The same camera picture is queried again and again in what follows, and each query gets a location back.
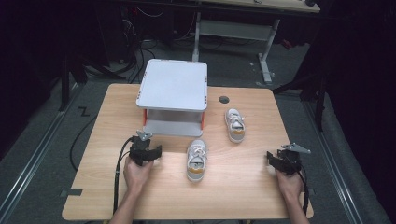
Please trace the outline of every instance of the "white sneaker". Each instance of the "white sneaker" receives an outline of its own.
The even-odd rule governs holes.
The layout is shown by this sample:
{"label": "white sneaker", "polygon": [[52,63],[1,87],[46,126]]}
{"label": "white sneaker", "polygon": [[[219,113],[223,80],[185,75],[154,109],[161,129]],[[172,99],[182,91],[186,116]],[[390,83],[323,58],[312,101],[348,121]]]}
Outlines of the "white sneaker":
{"label": "white sneaker", "polygon": [[239,111],[229,109],[225,112],[225,122],[227,123],[228,136],[234,143],[240,143],[245,137],[245,123]]}
{"label": "white sneaker", "polygon": [[187,177],[191,182],[198,182],[204,177],[207,149],[205,142],[196,139],[187,148]]}

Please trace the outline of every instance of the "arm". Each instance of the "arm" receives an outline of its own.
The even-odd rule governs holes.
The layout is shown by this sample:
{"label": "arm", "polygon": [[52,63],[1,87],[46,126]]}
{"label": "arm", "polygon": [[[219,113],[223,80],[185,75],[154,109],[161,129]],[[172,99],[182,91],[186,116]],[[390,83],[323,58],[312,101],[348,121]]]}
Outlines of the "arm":
{"label": "arm", "polygon": [[285,175],[278,170],[276,170],[276,176],[280,192],[288,208],[290,222],[298,224],[309,223],[299,201],[300,193],[304,188],[301,178],[297,174]]}
{"label": "arm", "polygon": [[122,198],[122,201],[111,218],[111,224],[131,224],[134,219],[134,210],[136,202],[149,179],[149,172],[154,161],[148,162],[144,166],[136,165],[130,157],[125,159],[124,178],[127,185],[127,190]]}

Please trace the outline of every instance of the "white box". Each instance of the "white box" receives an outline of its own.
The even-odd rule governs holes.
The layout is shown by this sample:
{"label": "white box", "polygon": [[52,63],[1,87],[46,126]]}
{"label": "white box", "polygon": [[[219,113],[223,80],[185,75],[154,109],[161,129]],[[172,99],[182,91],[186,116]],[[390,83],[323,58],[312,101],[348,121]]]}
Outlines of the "white box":
{"label": "white box", "polygon": [[146,133],[201,136],[207,107],[207,65],[149,60],[136,104],[144,109]]}

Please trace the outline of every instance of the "hole in table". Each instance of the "hole in table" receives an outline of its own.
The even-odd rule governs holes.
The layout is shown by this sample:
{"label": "hole in table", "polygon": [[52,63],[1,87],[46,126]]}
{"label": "hole in table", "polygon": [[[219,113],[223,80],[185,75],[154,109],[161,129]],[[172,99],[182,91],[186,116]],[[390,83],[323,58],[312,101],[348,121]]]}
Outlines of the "hole in table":
{"label": "hole in table", "polygon": [[220,101],[222,104],[228,104],[228,103],[230,102],[230,98],[228,98],[227,96],[220,96],[220,97],[219,97],[219,101]]}

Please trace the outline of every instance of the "desk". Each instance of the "desk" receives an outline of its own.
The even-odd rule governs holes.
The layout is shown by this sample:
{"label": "desk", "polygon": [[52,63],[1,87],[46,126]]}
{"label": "desk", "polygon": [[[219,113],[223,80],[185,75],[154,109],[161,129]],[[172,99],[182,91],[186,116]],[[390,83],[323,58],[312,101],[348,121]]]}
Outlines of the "desk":
{"label": "desk", "polygon": [[[72,186],[72,189],[82,189],[82,193],[68,196],[63,210],[65,219],[111,219],[114,173],[120,149],[142,128],[143,111],[135,103],[138,90],[139,85],[109,86]],[[209,152],[204,179],[191,183],[186,176],[187,146],[194,138],[153,136],[151,146],[163,145],[163,156],[154,164],[134,218],[287,217],[276,178],[268,172],[271,167],[264,158],[267,150],[275,153],[280,145],[289,143],[274,95],[265,89],[208,87],[207,91],[202,138]],[[222,104],[220,96],[229,97],[230,102]],[[231,107],[245,117],[247,133],[241,144],[228,139],[224,113]],[[121,175],[120,198],[125,190]],[[307,214],[313,216],[311,206]]]}

